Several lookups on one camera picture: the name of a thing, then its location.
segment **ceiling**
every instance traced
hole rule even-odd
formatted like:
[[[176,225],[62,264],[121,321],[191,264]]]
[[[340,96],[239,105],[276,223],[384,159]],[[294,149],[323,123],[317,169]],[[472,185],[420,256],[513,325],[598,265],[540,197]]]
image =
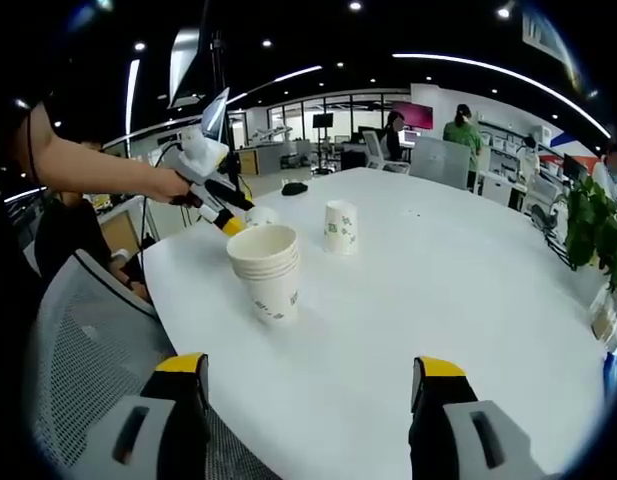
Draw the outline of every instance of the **ceiling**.
[[[603,58],[606,49],[598,48],[612,41],[613,29],[591,34],[602,21],[604,25],[612,22],[601,8],[565,12],[543,6],[581,67],[580,92],[561,62],[522,42],[520,2],[505,21],[495,13],[503,0],[366,0],[361,1],[359,12],[352,12],[348,3],[212,1],[204,48],[184,79],[181,93],[213,93],[210,51],[205,46],[213,34],[219,34],[225,45],[221,60],[231,96],[303,68],[323,66],[318,72],[266,86],[232,104],[235,108],[257,106],[259,101],[272,105],[320,92],[408,88],[410,83],[424,82],[430,76],[441,87],[495,98],[545,118],[589,148],[605,142],[603,135],[574,110],[514,78],[474,66],[392,57],[396,52],[424,52],[461,56],[524,74],[573,100],[604,125],[614,122],[617,127],[617,76]],[[167,109],[168,101],[158,97],[168,93],[174,38],[182,27],[199,27],[203,0],[170,0],[167,7],[164,2],[91,0],[82,2],[81,8],[97,4],[112,8],[93,8],[90,21],[67,37],[58,60],[59,74],[49,110],[53,121],[62,122],[60,133],[68,138],[90,136],[102,141],[123,135],[128,68],[135,58],[141,59],[141,64],[133,103],[133,131],[200,113],[204,102],[177,111]],[[74,20],[74,12],[69,19]],[[264,39],[271,40],[270,48],[262,46]],[[137,41],[146,44],[143,52],[134,51]],[[337,62],[343,62],[344,67],[338,68]],[[592,90],[598,90],[599,95],[586,99]],[[552,120],[554,114],[558,120]]]

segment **potted plant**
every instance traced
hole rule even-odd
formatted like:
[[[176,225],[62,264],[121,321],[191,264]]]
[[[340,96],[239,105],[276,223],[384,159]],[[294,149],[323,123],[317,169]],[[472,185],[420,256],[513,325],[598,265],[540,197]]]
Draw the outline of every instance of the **potted plant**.
[[[605,281],[611,292],[617,291],[617,204],[591,177],[562,198],[568,204],[566,251],[570,267],[584,267],[599,279],[596,291],[590,292],[590,302],[584,299],[590,304]]]

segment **green plant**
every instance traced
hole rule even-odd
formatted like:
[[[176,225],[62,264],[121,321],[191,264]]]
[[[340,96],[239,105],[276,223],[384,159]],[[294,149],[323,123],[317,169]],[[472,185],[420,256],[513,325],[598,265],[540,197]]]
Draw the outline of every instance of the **green plant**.
[[[609,278],[611,291],[617,289],[617,204],[603,188],[587,177],[567,197],[568,235],[566,250],[571,268],[599,258],[599,268]]]

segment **paper cup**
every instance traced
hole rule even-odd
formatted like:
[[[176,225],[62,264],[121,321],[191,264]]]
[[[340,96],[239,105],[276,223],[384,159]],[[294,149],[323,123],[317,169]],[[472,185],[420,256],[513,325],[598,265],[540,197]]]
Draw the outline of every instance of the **paper cup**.
[[[288,264],[297,251],[297,232],[284,225],[261,225],[239,232],[228,241],[235,271],[265,271]]]
[[[283,225],[244,230],[226,247],[235,275],[264,323],[286,323],[297,318],[297,232]]]
[[[326,249],[340,255],[354,255],[359,250],[357,207],[343,200],[326,204],[324,227]]]
[[[242,279],[255,316],[265,324],[291,323],[297,319],[298,264],[278,277]]]
[[[244,217],[246,228],[279,223],[279,215],[272,208],[252,207]]]

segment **computer mouse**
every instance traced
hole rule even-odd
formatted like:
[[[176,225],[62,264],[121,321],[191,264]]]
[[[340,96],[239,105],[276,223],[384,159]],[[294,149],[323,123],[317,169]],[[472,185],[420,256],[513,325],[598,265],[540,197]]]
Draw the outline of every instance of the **computer mouse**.
[[[305,183],[291,182],[284,185],[284,188],[281,189],[281,194],[285,197],[292,197],[304,193],[306,190],[308,190],[308,185]]]

